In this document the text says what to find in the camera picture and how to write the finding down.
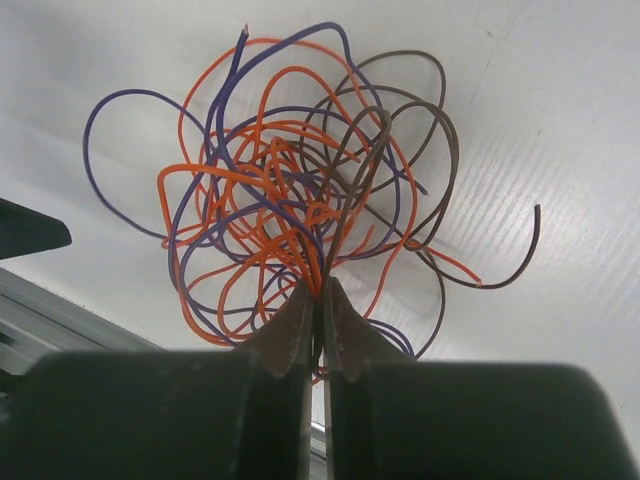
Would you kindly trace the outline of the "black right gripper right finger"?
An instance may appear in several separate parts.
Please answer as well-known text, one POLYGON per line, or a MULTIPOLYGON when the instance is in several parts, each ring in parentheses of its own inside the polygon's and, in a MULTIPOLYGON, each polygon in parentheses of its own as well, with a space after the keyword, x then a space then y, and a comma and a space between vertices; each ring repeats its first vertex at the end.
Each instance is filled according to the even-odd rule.
POLYGON ((331 280, 322 302, 332 479, 635 479, 595 380, 562 364, 418 362, 331 280))

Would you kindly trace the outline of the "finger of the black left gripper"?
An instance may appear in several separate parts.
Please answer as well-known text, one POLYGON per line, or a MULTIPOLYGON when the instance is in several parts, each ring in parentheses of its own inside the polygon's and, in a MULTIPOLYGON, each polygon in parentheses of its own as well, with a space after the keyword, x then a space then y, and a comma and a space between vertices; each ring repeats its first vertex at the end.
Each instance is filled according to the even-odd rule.
POLYGON ((1 200, 1 259, 31 255, 66 247, 72 243, 67 226, 60 220, 1 200))

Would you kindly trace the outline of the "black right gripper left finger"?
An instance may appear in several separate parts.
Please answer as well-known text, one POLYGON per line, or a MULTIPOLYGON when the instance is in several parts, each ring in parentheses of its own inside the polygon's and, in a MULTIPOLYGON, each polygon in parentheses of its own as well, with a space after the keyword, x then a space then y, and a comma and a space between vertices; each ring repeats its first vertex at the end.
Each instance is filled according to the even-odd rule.
POLYGON ((21 379, 5 479, 305 479, 313 298, 228 351, 65 352, 21 379))

